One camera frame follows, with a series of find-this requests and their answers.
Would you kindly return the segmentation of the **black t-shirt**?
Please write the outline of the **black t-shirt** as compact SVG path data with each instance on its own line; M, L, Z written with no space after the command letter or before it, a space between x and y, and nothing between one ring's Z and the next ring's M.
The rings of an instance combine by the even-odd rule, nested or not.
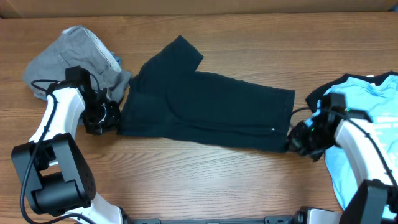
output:
M200 72L202 54L177 37L130 80L118 134L284 152L292 90Z

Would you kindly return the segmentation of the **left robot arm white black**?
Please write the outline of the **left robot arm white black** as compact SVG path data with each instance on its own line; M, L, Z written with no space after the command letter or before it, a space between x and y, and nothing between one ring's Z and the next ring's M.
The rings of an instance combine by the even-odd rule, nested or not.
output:
M80 66L65 70L63 81L48 79L47 107L35 134L14 147L12 162L21 181L20 210L28 204L51 223L72 218L78 223L131 223L125 211L96 191L95 178L75 142L78 123L102 135L117 128L121 112L107 88L93 88L96 77Z

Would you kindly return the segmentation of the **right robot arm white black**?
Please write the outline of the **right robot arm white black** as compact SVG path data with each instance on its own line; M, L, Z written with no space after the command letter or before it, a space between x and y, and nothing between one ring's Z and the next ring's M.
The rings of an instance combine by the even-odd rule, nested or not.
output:
M385 208L397 213L397 181L382 151L373 121L363 110L347 107L345 96L322 97L320 113L307 126L298 123L287 136L286 148L317 161L332 146L342 148L353 170L358 189L344 212L301 207L291 223L397 223L383 218Z

